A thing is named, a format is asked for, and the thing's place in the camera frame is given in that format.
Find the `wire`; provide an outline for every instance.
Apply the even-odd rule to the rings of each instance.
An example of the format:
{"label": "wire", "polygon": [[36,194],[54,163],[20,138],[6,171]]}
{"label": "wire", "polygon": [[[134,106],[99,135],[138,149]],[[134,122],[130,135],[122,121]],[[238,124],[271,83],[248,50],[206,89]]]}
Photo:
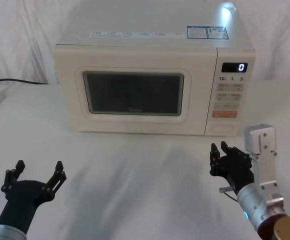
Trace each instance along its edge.
{"label": "wire", "polygon": [[235,198],[233,198],[232,196],[228,195],[226,192],[223,192],[227,197],[229,197],[230,199],[234,200],[235,202],[237,202],[237,200]]}
{"label": "wire", "polygon": [[2,79],[0,79],[0,82],[4,82],[4,81],[20,82],[20,83],[35,84],[35,85],[47,85],[48,84],[48,83],[42,83],[42,82],[37,82],[37,81],[25,81],[25,80],[14,79],[14,78],[2,78]]}

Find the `sticker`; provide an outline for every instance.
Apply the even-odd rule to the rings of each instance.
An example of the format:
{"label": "sticker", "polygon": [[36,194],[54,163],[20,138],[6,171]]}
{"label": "sticker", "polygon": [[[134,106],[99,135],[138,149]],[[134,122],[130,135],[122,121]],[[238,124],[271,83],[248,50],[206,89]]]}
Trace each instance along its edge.
{"label": "sticker", "polygon": [[208,39],[205,26],[187,26],[188,39]]}
{"label": "sticker", "polygon": [[188,39],[229,39],[224,26],[187,26]]}
{"label": "sticker", "polygon": [[130,39],[186,39],[184,32],[123,32],[92,31],[90,38],[130,38]]}
{"label": "sticker", "polygon": [[224,26],[207,26],[208,39],[229,39],[229,36]]}

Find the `white table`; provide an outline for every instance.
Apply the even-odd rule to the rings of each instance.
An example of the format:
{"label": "white table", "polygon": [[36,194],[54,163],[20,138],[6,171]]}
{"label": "white table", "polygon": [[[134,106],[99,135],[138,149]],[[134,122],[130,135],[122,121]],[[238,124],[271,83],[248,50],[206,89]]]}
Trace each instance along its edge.
{"label": "white table", "polygon": [[[210,144],[238,137],[75,132],[59,86],[0,93],[0,188],[18,160],[19,180],[46,182],[57,161],[67,181],[40,206],[30,240],[255,240],[240,206],[209,174]],[[277,180],[290,214],[290,81],[251,82],[243,125],[277,130]],[[0,192],[0,214],[6,200]]]}

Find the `white curtain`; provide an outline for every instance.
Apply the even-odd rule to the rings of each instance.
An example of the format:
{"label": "white curtain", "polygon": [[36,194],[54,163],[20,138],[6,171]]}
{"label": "white curtain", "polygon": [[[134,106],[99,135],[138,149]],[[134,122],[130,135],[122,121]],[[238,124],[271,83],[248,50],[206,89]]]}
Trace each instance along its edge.
{"label": "white curtain", "polygon": [[[134,1],[151,4],[195,0]],[[57,84],[52,49],[80,2],[0,0],[0,78]],[[290,0],[236,0],[234,3],[256,49],[253,79],[290,80]]]}

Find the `microwave oven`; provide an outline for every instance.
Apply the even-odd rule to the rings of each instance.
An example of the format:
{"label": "microwave oven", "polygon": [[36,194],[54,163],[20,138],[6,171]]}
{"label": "microwave oven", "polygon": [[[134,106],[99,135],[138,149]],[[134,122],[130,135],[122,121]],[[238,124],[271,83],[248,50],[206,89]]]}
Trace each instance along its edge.
{"label": "microwave oven", "polygon": [[104,0],[53,57],[77,131],[235,136],[256,56],[230,3]]}

